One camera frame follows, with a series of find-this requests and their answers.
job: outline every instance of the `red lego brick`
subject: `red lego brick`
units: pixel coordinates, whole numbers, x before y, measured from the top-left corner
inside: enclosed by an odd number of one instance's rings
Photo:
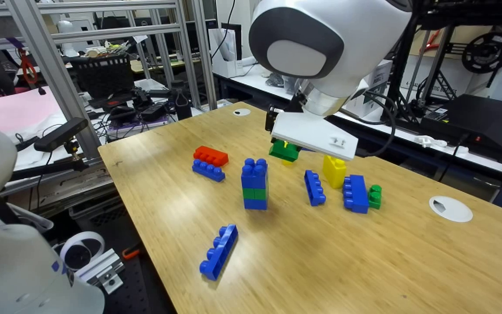
[[[214,164],[216,168],[221,168],[228,162],[228,154],[209,148],[209,147],[198,147],[193,157],[207,164]]]

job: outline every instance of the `white robot head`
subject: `white robot head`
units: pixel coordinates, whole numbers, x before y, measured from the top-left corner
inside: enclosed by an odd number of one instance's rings
[[[341,100],[388,54],[407,21],[400,0],[263,0],[249,47],[264,68],[310,79],[320,94]]]

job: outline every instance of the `yellow lego brick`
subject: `yellow lego brick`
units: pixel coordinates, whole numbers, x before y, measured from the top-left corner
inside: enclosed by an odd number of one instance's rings
[[[341,159],[324,155],[320,176],[331,189],[339,189],[345,178],[345,162]]]

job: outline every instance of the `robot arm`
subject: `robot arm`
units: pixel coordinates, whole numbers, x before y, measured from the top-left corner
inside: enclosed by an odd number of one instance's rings
[[[250,52],[264,68],[308,79],[303,114],[278,114],[273,138],[353,159],[357,140],[327,124],[406,28],[409,12],[388,0],[263,0],[252,14]]]

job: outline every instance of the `green lego brick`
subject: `green lego brick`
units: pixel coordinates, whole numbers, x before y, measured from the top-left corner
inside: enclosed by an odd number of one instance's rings
[[[244,189],[244,199],[263,201],[266,199],[266,190],[264,189]]]
[[[270,148],[270,155],[294,162],[299,157],[299,150],[296,145],[275,140]]]
[[[369,208],[379,209],[383,189],[379,185],[369,187]]]

